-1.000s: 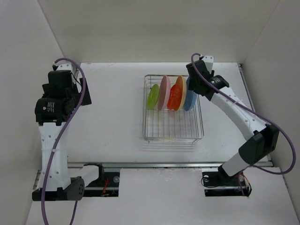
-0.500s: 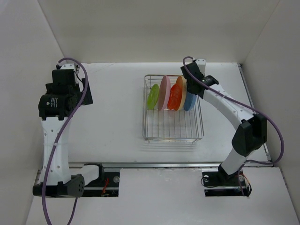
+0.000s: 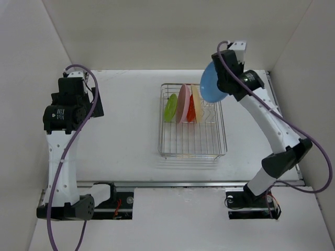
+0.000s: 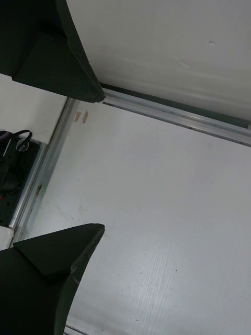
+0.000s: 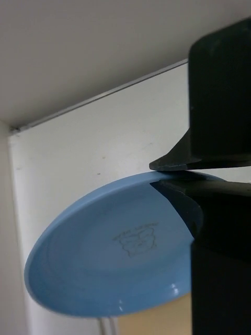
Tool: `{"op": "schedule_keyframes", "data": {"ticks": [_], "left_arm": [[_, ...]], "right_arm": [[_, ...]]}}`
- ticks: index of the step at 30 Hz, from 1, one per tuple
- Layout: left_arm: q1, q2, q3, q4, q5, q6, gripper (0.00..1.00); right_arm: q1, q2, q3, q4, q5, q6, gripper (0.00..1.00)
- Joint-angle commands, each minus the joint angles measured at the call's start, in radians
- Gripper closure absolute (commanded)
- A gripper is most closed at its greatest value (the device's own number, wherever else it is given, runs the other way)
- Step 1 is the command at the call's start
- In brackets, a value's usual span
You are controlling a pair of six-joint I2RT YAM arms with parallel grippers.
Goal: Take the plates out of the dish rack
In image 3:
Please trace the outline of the blue plate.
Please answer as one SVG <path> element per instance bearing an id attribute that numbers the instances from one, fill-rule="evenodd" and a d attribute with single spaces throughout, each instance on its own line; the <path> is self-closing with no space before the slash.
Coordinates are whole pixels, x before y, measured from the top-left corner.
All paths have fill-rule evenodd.
<path id="1" fill-rule="evenodd" d="M 218 77 L 214 63 L 210 62 L 203 71 L 200 79 L 200 94 L 206 102 L 220 102 L 228 96 L 227 93 L 219 90 L 217 81 Z"/>

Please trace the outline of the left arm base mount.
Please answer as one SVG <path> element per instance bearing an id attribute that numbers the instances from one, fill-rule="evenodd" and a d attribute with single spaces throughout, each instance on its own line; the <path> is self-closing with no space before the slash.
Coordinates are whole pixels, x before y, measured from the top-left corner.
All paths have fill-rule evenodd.
<path id="1" fill-rule="evenodd" d="M 120 188 L 112 183 L 94 183 L 89 188 L 81 188 L 80 196 L 91 195 L 94 203 L 92 220 L 131 220 L 134 189 Z"/>

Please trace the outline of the beige plate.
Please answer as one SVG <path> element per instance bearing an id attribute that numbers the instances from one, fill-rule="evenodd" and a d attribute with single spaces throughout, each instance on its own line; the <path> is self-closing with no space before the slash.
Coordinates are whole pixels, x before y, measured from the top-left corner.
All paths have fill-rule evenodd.
<path id="1" fill-rule="evenodd" d="M 201 100 L 198 89 L 195 85 L 191 85 L 193 101 L 194 101 L 194 108 L 195 108 L 195 117 L 196 122 L 201 123 L 202 121 L 202 107 L 201 107 Z"/>

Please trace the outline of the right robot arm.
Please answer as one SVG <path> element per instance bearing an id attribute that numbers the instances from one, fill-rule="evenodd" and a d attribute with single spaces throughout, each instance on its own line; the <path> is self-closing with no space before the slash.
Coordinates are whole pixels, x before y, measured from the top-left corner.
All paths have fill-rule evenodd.
<path id="1" fill-rule="evenodd" d="M 254 206 L 277 179 L 303 159 L 312 148 L 312 141 L 302 139 L 280 119 L 262 79 L 253 70 L 244 71 L 233 50 L 223 50 L 211 58 L 218 89 L 232 95 L 249 112 L 272 149 L 272 154 L 262 159 L 261 169 L 243 188 L 243 202 Z"/>

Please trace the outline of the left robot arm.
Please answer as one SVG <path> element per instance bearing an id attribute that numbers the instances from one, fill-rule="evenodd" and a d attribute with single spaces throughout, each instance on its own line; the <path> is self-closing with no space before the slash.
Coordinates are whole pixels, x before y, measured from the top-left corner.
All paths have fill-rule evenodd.
<path id="1" fill-rule="evenodd" d="M 102 117 L 102 103 L 97 101 L 93 113 L 84 78 L 62 77 L 58 80 L 59 91 L 51 95 L 52 103 L 43 115 L 49 149 L 48 187 L 42 205 L 37 208 L 37 218 L 46 219 L 51 206 L 54 221 L 88 221 L 94 209 L 101 203 L 105 207 L 116 204 L 117 194 L 110 184 L 92 186 L 81 195 L 76 180 L 76 154 L 78 131 L 86 117 Z"/>

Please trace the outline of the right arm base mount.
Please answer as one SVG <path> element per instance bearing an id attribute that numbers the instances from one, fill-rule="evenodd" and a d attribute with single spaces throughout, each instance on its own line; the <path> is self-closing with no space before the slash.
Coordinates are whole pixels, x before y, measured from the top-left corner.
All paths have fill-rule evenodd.
<path id="1" fill-rule="evenodd" d="M 278 220 L 282 209 L 271 192 L 248 201 L 243 191 L 226 191 L 224 200 L 230 220 L 274 219 Z"/>

